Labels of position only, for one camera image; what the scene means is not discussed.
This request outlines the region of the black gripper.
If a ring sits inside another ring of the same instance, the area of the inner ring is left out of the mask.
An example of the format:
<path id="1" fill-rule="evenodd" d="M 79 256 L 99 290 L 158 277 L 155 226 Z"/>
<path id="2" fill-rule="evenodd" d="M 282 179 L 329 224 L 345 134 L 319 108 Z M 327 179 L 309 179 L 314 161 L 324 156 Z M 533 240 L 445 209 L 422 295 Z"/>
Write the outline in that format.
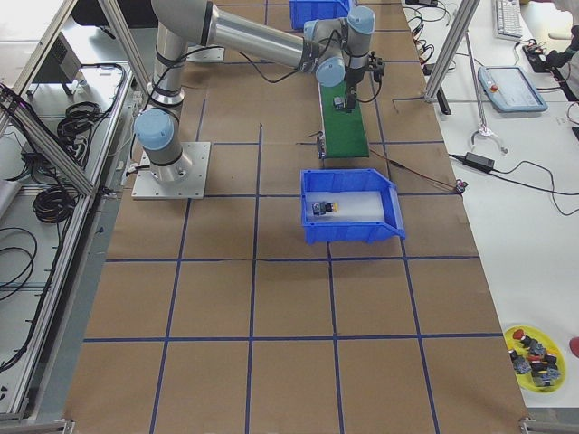
<path id="1" fill-rule="evenodd" d="M 365 67 L 362 68 L 350 68 L 346 67 L 345 74 L 345 111 L 352 112 L 356 109 L 356 87 L 357 84 L 365 76 Z"/>

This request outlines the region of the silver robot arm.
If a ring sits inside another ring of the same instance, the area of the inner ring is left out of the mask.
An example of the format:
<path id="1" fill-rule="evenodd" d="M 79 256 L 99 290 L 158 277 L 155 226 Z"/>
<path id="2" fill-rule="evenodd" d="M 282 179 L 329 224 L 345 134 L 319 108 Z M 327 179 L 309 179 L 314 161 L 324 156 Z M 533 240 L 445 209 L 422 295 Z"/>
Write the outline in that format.
<path id="1" fill-rule="evenodd" d="M 313 20 L 301 32 L 269 27 L 281 5 L 155 1 L 155 66 L 136 138 L 138 179 L 167 196 L 217 189 L 215 165 L 253 174 L 260 142 L 315 145 L 365 134 L 361 109 L 375 99 L 383 64 L 371 49 L 375 13 Z"/>

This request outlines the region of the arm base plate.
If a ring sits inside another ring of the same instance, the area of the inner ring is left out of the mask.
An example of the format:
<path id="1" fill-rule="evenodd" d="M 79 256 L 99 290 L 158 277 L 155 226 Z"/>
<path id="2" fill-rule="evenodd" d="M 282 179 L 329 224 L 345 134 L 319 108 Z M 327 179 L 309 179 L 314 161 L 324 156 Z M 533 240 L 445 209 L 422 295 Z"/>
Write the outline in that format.
<path id="1" fill-rule="evenodd" d="M 210 142 L 182 142 L 182 155 L 172 165 L 151 165 L 143 152 L 133 185 L 132 197 L 138 200 L 203 199 L 210 160 Z"/>
<path id="2" fill-rule="evenodd" d="M 224 60 L 225 49 L 222 46 L 191 45 L 188 47 L 186 59 L 194 63 L 221 63 Z"/>

